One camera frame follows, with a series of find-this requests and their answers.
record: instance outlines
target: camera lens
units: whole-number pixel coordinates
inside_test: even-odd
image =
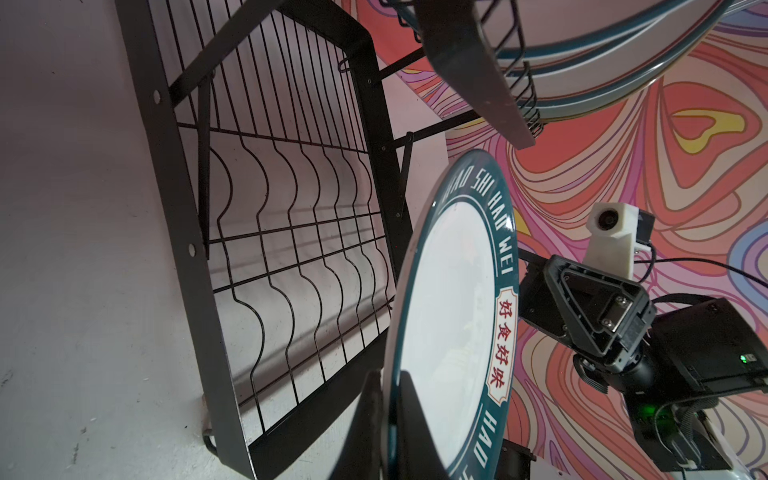
[[[610,230],[616,227],[616,223],[619,223],[619,213],[616,210],[606,210],[598,217],[600,230]]]

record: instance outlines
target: plate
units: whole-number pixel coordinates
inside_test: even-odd
[[[722,15],[729,2],[726,0],[694,0],[683,8],[656,20],[635,35],[625,38],[608,51],[596,49],[585,53],[584,59],[570,63],[558,62],[546,70],[537,66],[533,72],[539,101],[568,101],[599,94],[607,85],[617,84],[624,78],[639,77],[654,66],[668,51],[678,55],[687,43],[705,25]]]
[[[464,154],[432,190],[396,298],[382,380],[385,465],[396,465],[405,370],[448,474],[493,478],[515,361],[518,252],[508,186],[489,153]]]
[[[541,112],[541,118],[547,121],[556,121],[580,117],[620,101],[659,78],[667,68],[695,47],[698,41],[715,26],[727,10],[728,5],[729,2],[718,2],[710,10],[710,14],[689,29],[681,40],[655,56],[652,61],[646,62],[642,68],[636,68],[607,84],[581,94],[563,98],[543,98],[540,96],[538,108]],[[537,93],[539,83],[539,80],[535,79]]]
[[[518,0],[525,32],[526,58],[535,60],[580,51],[643,28],[691,0]],[[480,17],[492,0],[478,0]],[[492,45],[497,45],[512,25],[510,2],[499,3],[483,27]],[[413,7],[397,7],[400,16],[418,28]],[[509,45],[503,58],[516,58],[519,50]]]

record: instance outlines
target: psychedelic wall mural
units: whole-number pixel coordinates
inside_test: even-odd
[[[347,0],[391,63],[418,45],[377,0]],[[439,116],[466,104],[423,59],[400,78]],[[726,17],[642,91],[583,118],[547,125],[516,151],[484,121],[446,133],[450,157],[472,148],[507,172],[520,244],[541,255],[584,256],[597,201],[652,212],[660,258],[703,257],[768,278],[768,3]],[[645,266],[638,265],[636,279]],[[768,343],[768,292],[706,263],[656,265],[651,297],[724,296]],[[673,306],[659,305],[661,311]],[[768,471],[768,396],[734,396],[715,422],[743,462]],[[518,328],[506,435],[583,479],[667,478],[634,443],[621,397],[581,382],[571,352],[525,323]]]

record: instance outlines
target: metal bar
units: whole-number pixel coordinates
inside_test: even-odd
[[[400,58],[398,61],[395,61],[392,64],[389,64],[386,67],[382,68],[381,71],[379,72],[379,76],[376,79],[376,81],[384,80],[391,74],[395,74],[397,71],[402,70],[403,68],[407,67],[414,61],[424,58],[424,55],[426,55],[426,53],[424,52],[424,48],[422,47],[417,48],[416,50],[407,54],[405,57]]]
[[[256,28],[281,0],[247,0],[205,45],[170,86],[170,103],[179,105],[232,50]]]
[[[406,133],[409,139],[406,148],[402,152],[402,167],[400,168],[400,199],[402,201],[400,211],[406,205],[406,188],[408,187],[408,172],[411,169],[411,153],[413,152],[413,132]]]
[[[214,293],[223,292],[225,290],[233,289],[236,286],[245,285],[246,283],[255,282],[256,280],[261,280],[263,278],[267,278],[268,276],[274,275],[275,273],[285,272],[286,270],[290,270],[292,268],[296,268],[297,266],[307,265],[308,263],[316,262],[317,260],[322,260],[323,258],[328,258],[331,255],[336,255],[337,253],[343,253],[343,252],[346,252],[347,250],[351,250],[353,248],[361,247],[361,246],[365,245],[366,243],[375,242],[377,240],[381,240],[382,238],[384,238],[384,235],[381,235],[379,237],[373,237],[370,240],[365,240],[365,241],[360,242],[360,243],[355,243],[354,245],[350,245],[349,247],[340,248],[338,250],[334,250],[333,252],[328,252],[328,253],[325,253],[323,255],[319,255],[317,257],[310,258],[308,260],[302,260],[302,261],[300,261],[298,263],[294,263],[293,265],[289,265],[289,266],[284,266],[283,268],[279,268],[277,270],[271,270],[269,273],[263,273],[261,275],[252,276],[251,278],[246,278],[245,280],[241,280],[239,282],[230,283],[229,285],[225,285],[225,286],[220,286],[219,288],[214,290]]]
[[[227,348],[210,285],[184,147],[170,101],[150,6],[146,0],[116,0],[139,112],[168,225],[184,309],[221,462],[255,478],[232,385]],[[197,86],[202,75],[195,83]]]
[[[379,5],[381,5],[384,8],[395,8],[395,7],[409,7],[413,5],[413,1],[403,1],[403,2],[384,2],[384,0],[379,0]]]
[[[410,141],[415,142],[419,140],[424,140],[427,137],[431,137],[432,135],[437,135],[439,133],[442,133],[446,130],[450,130],[452,128],[458,127],[459,125],[463,125],[467,123],[468,121],[477,120],[480,118],[480,115],[474,111],[466,111],[463,114],[458,114],[454,117],[450,117],[447,120],[443,120],[439,123],[436,123],[434,125],[429,125],[426,128],[422,128],[421,130],[413,132],[412,136],[413,138],[409,140],[408,134],[398,138],[397,140],[393,140],[389,142],[386,147],[390,150],[395,150],[396,148],[405,147]]]
[[[384,363],[382,332],[327,382],[248,448],[259,480],[273,480],[317,440],[360,394],[368,372]]]
[[[479,27],[475,0],[456,0],[451,8],[443,0],[418,0],[415,13],[435,73],[515,148],[535,145]]]
[[[301,25],[311,25],[317,34],[341,48],[349,59],[362,131],[368,145],[373,183],[379,197],[382,224],[395,278],[406,256],[413,229],[408,206],[397,217],[399,195],[393,185],[399,184],[400,165],[392,142],[392,125],[381,83],[368,80],[379,74],[379,64],[370,33],[330,0],[286,0],[279,8],[285,16]]]
[[[273,228],[270,230],[261,230],[260,232],[243,233],[241,235],[233,235],[232,237],[214,238],[210,243],[228,242],[230,240],[241,240],[243,238],[258,237],[259,235],[268,235],[270,233],[284,232],[286,230],[296,230],[298,228],[315,227],[317,225],[324,225],[325,223],[341,222],[344,220],[355,220],[356,218],[370,217],[372,215],[378,215],[381,212],[370,212],[369,214],[350,215],[348,217],[332,218],[330,220],[320,220],[312,223],[299,223],[291,227]]]
[[[392,302],[394,302],[394,301],[395,301],[395,297],[394,296],[390,297],[383,304],[381,304],[377,309],[375,309],[373,312],[371,312],[369,315],[367,315],[365,318],[363,318],[360,321],[361,322],[367,321],[369,318],[371,318],[372,316],[375,316],[381,310],[384,310],[385,308],[389,308],[390,305],[392,304]],[[340,339],[342,339],[343,337],[345,337],[347,335],[347,333],[353,331],[355,328],[357,328],[357,323],[351,325],[350,327],[348,327],[343,332],[340,332],[338,336],[334,336],[328,343],[326,343],[325,345],[323,345],[320,348],[318,348],[317,354],[313,353],[312,355],[306,357],[301,362],[298,362],[296,364],[296,366],[294,367],[294,369],[301,368],[302,365],[304,365],[305,363],[309,362],[311,359],[315,358],[315,356],[319,355],[322,352],[325,352],[335,342],[337,342]],[[273,387],[276,383],[278,383],[280,380],[286,378],[286,376],[288,376],[288,372],[285,372],[285,373],[281,374],[280,376],[278,376],[277,378],[275,378],[271,382],[267,383],[265,386],[260,387],[258,389],[258,391],[256,392],[256,395],[260,395],[260,394],[264,393],[265,391],[267,391],[268,389]],[[251,394],[251,395],[247,396],[245,399],[240,400],[240,406],[242,407],[242,406],[246,405],[248,402],[253,400],[254,397],[255,397],[255,395]]]
[[[197,87],[197,219],[203,234],[205,257],[210,259],[210,81]]]
[[[524,262],[532,262],[537,265],[544,265],[548,260],[547,258],[544,258],[541,255],[537,255],[536,253],[533,253],[530,250],[526,250],[525,248],[518,248],[518,256],[520,257],[520,260],[523,260]]]
[[[177,124],[181,128],[195,128],[197,129],[197,125],[195,124],[188,124],[184,122],[179,122]],[[319,144],[317,142],[313,141],[305,141],[305,140],[294,140],[292,138],[281,138],[281,137],[271,137],[269,135],[260,135],[260,134],[251,134],[245,131],[236,131],[236,130],[228,130],[226,128],[217,128],[217,127],[211,127],[210,131],[217,133],[217,134],[229,134],[229,135],[238,135],[241,137],[248,137],[248,138],[261,138],[264,140],[274,140],[274,141],[284,141],[289,144],[298,144],[298,145],[311,145],[313,147],[323,147],[323,148],[335,148],[337,150],[347,150],[347,151],[353,151],[357,152],[359,154],[367,154],[368,151],[365,150],[359,150],[357,148],[351,148],[351,147],[344,147],[343,145],[328,145],[328,144]]]

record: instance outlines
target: black wire dish rack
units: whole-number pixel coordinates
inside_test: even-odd
[[[412,143],[479,114],[394,139],[381,80],[409,56],[380,71],[367,30],[331,0],[116,5],[210,416],[204,441],[242,475],[275,478],[382,365],[412,234]]]
[[[516,0],[379,0],[379,4],[394,8],[400,26],[412,27],[414,39],[424,44],[394,65],[404,68],[426,55],[435,72],[474,109],[457,114],[456,120],[465,123],[483,117],[518,149],[535,143],[544,122],[533,72],[525,60]],[[406,8],[413,8],[409,15],[415,15],[413,26],[403,19]],[[517,55],[502,58],[502,51],[510,47]]]

